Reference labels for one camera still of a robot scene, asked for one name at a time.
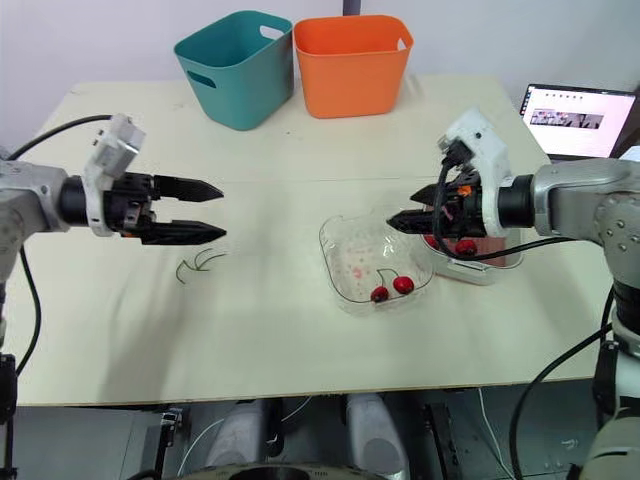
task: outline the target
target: laptop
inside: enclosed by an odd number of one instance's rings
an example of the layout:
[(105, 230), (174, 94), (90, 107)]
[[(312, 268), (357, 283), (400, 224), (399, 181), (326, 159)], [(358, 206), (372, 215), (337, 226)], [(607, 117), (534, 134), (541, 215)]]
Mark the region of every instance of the laptop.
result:
[(520, 116), (551, 160), (609, 158), (635, 94), (530, 84)]

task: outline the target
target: table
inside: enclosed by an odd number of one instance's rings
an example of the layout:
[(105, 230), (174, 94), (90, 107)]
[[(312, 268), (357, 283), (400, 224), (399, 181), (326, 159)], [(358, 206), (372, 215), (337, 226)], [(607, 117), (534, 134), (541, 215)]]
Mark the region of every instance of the table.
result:
[[(211, 271), (187, 272), (203, 247), (143, 247), (88, 229), (26, 244), (42, 297), (38, 348), (20, 379), (22, 405), (204, 401), (527, 382), (592, 333), (610, 276), (598, 247), (528, 252), (498, 283), (435, 278), (411, 308), (343, 312), (328, 282), (318, 230), (434, 181), (436, 141), (477, 106), (508, 144), (515, 173), (547, 161), (500, 85), (479, 76), (407, 77), (387, 115), (319, 120), (301, 90), (262, 126), (236, 132), (208, 120), (186, 82), (85, 83), (50, 128), (124, 112), (147, 133), (131, 171), (202, 178), (225, 192), (206, 204), (165, 200), (160, 219), (199, 219), (229, 234)], [(58, 135), (24, 160), (80, 173), (98, 125)], [(5, 351), (22, 355), (33, 307), (17, 267), (8, 285)], [(595, 348), (552, 378), (593, 374)]]

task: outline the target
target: clear plastic container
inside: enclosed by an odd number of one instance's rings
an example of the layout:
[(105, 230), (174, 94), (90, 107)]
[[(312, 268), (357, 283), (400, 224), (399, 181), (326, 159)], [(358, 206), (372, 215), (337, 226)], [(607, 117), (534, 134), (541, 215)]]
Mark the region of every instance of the clear plastic container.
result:
[[(447, 257), (433, 249), (426, 241), (427, 235), (421, 237), (431, 253), (431, 261), (435, 273), (443, 277), (455, 278), (463, 282), (475, 285), (491, 285), (499, 280), (505, 270), (515, 268), (522, 263), (522, 253), (514, 253), (506, 257), (500, 257), (486, 262), (467, 262)], [(515, 247), (522, 243), (522, 233), (519, 229), (512, 229), (506, 238), (479, 238), (473, 239), (478, 246), (478, 255), (490, 253), (505, 248)], [(449, 248), (454, 249), (454, 244), (449, 242)]]
[[(329, 279), (341, 307), (366, 314), (407, 303), (422, 295), (433, 277), (432, 256), (419, 235), (405, 235), (389, 227), (394, 209), (377, 209), (357, 217), (336, 216), (320, 229), (320, 247)], [(414, 290), (403, 295), (393, 286), (398, 276), (411, 278)], [(389, 299), (371, 300), (373, 290), (384, 286)]]

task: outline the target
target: red cherry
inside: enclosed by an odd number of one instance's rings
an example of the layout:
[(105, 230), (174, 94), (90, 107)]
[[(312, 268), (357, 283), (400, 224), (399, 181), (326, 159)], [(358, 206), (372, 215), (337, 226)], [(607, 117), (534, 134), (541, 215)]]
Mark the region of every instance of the red cherry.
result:
[(478, 246), (473, 240), (460, 240), (456, 243), (456, 253), (465, 257), (472, 257), (478, 253)]
[(413, 280), (409, 277), (396, 277), (393, 279), (393, 288), (395, 288), (398, 293), (407, 295), (408, 293), (413, 292)]
[(379, 286), (374, 288), (373, 292), (371, 292), (371, 301), (380, 303), (385, 300), (389, 300), (389, 290), (387, 290), (387, 287)]
[(440, 250), (440, 245), (438, 245), (438, 242), (436, 241), (433, 235), (423, 235), (423, 236), (424, 236), (424, 241), (427, 242), (427, 245), (429, 245), (434, 250)]

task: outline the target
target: black cable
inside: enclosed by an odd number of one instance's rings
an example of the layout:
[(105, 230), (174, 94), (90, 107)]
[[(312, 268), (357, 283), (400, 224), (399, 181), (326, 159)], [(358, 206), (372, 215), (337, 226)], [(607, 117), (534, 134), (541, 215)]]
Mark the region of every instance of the black cable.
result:
[(605, 328), (609, 322), (609, 314), (611, 313), (611, 306), (613, 305), (614, 290), (613, 285), (607, 295), (607, 301), (604, 303), (604, 310), (602, 310), (602, 318), (600, 319), (600, 346), (607, 340), (607, 332)]
[[(5, 161), (14, 161), (20, 158), (27, 151), (31, 150), (36, 145), (44, 142), (45, 140), (53, 137), (54, 135), (68, 130), (70, 128), (76, 127), (78, 125), (82, 125), (90, 122), (98, 122), (104, 120), (110, 120), (111, 115), (93, 115), (89, 117), (78, 118), (71, 122), (64, 123), (56, 128), (49, 130), (48, 132), (43, 133), (42, 135), (34, 138), (28, 143), (25, 143), (18, 150), (13, 152)], [(27, 283), (29, 284), (29, 290), (31, 291), (31, 297), (33, 298), (33, 304), (36, 311), (36, 319), (35, 325), (33, 329), (33, 334), (31, 336), (31, 341), (29, 342), (29, 346), (27, 347), (27, 351), (24, 354), (24, 357), (20, 361), (18, 368), (16, 369), (16, 374), (20, 375), (20, 373), (24, 370), (27, 365), (27, 362), (33, 355), (33, 352), (38, 343), (38, 338), (40, 337), (40, 329), (42, 327), (42, 306), (40, 304), (40, 297), (38, 295), (38, 290), (36, 289), (35, 282), (33, 280), (33, 275), (31, 274), (31, 269), (29, 268), (29, 262), (27, 260), (27, 254), (24, 250), (24, 247), (20, 249), (20, 260), (22, 261), (22, 267), (24, 269), (24, 273), (27, 277)], [(4, 471), (10, 471), (13, 467), (13, 418), (10, 418), (7, 421), (7, 426), (5, 429), (5, 451), (4, 451)], [(160, 479), (160, 476), (157, 477), (139, 477), (139, 478), (157, 478)]]
[(4, 468), (5, 470), (13, 468), (13, 417), (7, 420), (5, 427)]
[[(602, 313), (603, 317), (609, 318), (609, 313), (611, 310), (611, 303), (608, 301), (609, 297), (607, 297), (607, 302), (605, 303), (605, 310)], [(549, 375), (553, 370), (555, 370), (559, 365), (569, 360), (575, 354), (587, 348), (593, 342), (602, 337), (602, 335), (606, 335), (611, 331), (611, 324), (607, 323), (604, 328), (599, 329), (597, 332), (589, 335), (583, 341), (578, 343), (576, 346), (567, 350), (565, 353), (556, 358), (553, 362), (546, 366), (542, 372), (538, 374), (538, 376), (529, 384), (527, 388), (525, 388), (522, 395), (518, 399), (518, 403), (513, 410), (513, 414), (511, 415), (511, 423), (509, 425), (509, 453), (511, 455), (511, 466), (513, 468), (513, 474), (516, 477), (516, 480), (522, 480), (522, 470), (520, 469), (520, 459), (518, 457), (518, 422), (520, 421), (520, 416), (522, 415), (522, 409), (524, 408), (524, 403), (527, 400), (529, 393), (533, 390), (533, 387), (538, 385), (542, 380), (544, 380), (547, 375)]]
[(16, 369), (16, 374), (20, 376), (24, 367), (27, 366), (27, 362), (33, 355), (33, 351), (36, 348), (36, 344), (38, 343), (38, 337), (40, 337), (40, 329), (42, 327), (42, 305), (40, 304), (40, 296), (38, 295), (38, 290), (36, 289), (36, 284), (33, 281), (33, 275), (31, 274), (31, 268), (29, 267), (29, 261), (27, 260), (27, 252), (24, 250), (24, 246), (20, 249), (20, 260), (22, 261), (22, 268), (24, 269), (24, 274), (27, 277), (27, 283), (29, 284), (29, 290), (31, 291), (31, 298), (33, 298), (33, 306), (36, 311), (36, 321), (33, 326), (33, 334), (31, 335), (31, 341), (29, 342), (29, 346), (27, 347), (27, 351), (20, 360), (20, 364)]
[(78, 125), (82, 125), (84, 123), (98, 122), (98, 121), (110, 120), (110, 119), (111, 119), (111, 115), (92, 115), (90, 117), (82, 117), (67, 123), (63, 123), (62, 125), (56, 128), (52, 128), (48, 132), (45, 132), (42, 135), (34, 138), (30, 142), (25, 143), (18, 150), (16, 150), (11, 155), (9, 155), (6, 161), (11, 162), (13, 160), (17, 160), (18, 158), (20, 158), (21, 155), (26, 153), (28, 150), (31, 150), (33, 147), (35, 147), (39, 143), (44, 142), (45, 140), (53, 137), (54, 135), (57, 135), (60, 132), (63, 132), (73, 127), (77, 127)]
[(162, 475), (155, 470), (143, 470), (134, 475), (131, 475), (127, 480), (144, 480), (145, 478), (151, 478), (152, 480), (160, 480)]
[(451, 170), (453, 167), (454, 167), (454, 163), (449, 158), (445, 158), (442, 161), (442, 169), (440, 170), (440, 176), (438, 177), (436, 194), (433, 201), (433, 238), (435, 238), (436, 242), (438, 243), (440, 250), (442, 250), (445, 253), (445, 255), (447, 255), (448, 257), (455, 258), (456, 260), (464, 260), (464, 261), (491, 260), (492, 258), (504, 257), (514, 253), (524, 252), (525, 250), (531, 250), (532, 248), (551, 245), (553, 243), (563, 243), (563, 242), (574, 241), (572, 238), (564, 238), (564, 237), (545, 238), (542, 240), (536, 240), (534, 242), (523, 243), (522, 245), (516, 245), (515, 247), (499, 250), (497, 252), (485, 253), (483, 255), (474, 255), (474, 256), (458, 255), (457, 253), (452, 252), (442, 237), (440, 213), (442, 210), (442, 201), (443, 201), (445, 188), (446, 188), (445, 184), (447, 181), (447, 174), (449, 173), (449, 170)]
[[(611, 289), (609, 290), (609, 295), (607, 295), (607, 301), (604, 303), (604, 310), (602, 310), (602, 318), (600, 319), (600, 348), (604, 345), (604, 342), (607, 340), (607, 332), (605, 328), (607, 327), (607, 322), (609, 321), (609, 313), (611, 312), (611, 306), (613, 305), (614, 299), (614, 289), (613, 285), (611, 285)], [(600, 430), (604, 426), (604, 412), (600, 409), (600, 405), (596, 401), (596, 426), (598, 430)]]

